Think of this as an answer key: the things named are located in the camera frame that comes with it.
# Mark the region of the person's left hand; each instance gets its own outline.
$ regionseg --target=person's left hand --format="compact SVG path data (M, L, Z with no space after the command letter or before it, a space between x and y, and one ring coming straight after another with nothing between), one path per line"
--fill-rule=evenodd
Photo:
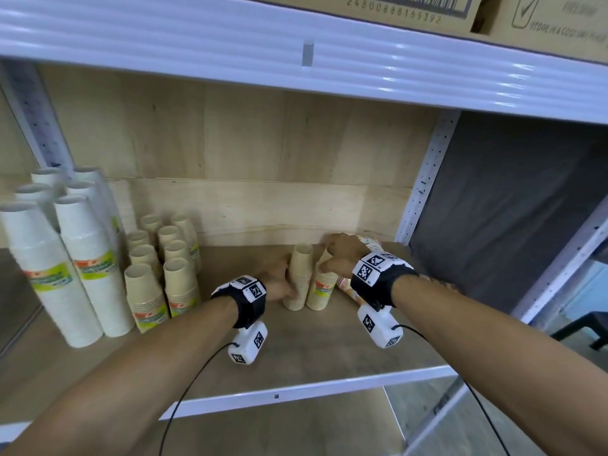
M266 301L278 301L285 296L297 298L297 291L287 282L286 274L291 255L285 254L281 259L264 266L256 277L266 286Z

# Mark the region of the cardboard box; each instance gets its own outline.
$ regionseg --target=cardboard box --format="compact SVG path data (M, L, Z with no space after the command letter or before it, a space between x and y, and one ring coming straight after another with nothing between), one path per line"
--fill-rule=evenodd
M608 0L483 0L475 24L494 43L608 62Z
M336 14L442 33L468 33L481 0L259 0L276 5Z

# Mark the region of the barcode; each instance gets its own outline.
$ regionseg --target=barcode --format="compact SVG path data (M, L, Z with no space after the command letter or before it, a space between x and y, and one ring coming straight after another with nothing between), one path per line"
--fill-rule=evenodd
M466 17L472 0L379 0L395 5L411 6L434 13Z

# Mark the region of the hand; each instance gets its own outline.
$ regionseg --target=hand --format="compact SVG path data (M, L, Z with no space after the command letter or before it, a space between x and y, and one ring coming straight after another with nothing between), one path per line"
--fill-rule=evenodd
M298 297L298 292L287 282L286 274L291 255L285 254L281 259L264 266L256 277L266 286L266 301L278 301L285 296L293 299Z
M323 273L334 272L344 278L352 278L357 262L370 253L367 246L361 243L356 235L333 233L327 236L323 243L333 257L323 262L319 266L319 270Z

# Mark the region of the black wrist strap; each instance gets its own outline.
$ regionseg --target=black wrist strap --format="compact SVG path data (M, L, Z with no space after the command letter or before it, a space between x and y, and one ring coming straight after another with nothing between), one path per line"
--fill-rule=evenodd
M419 273L391 253L373 252L357 263L350 286L378 312L384 306L394 306L391 299L393 283L403 275L418 276Z
M218 286L211 293L211 299L220 296L230 296L237 303L238 319L234 328L250 327L266 309L266 286L253 276L240 276Z

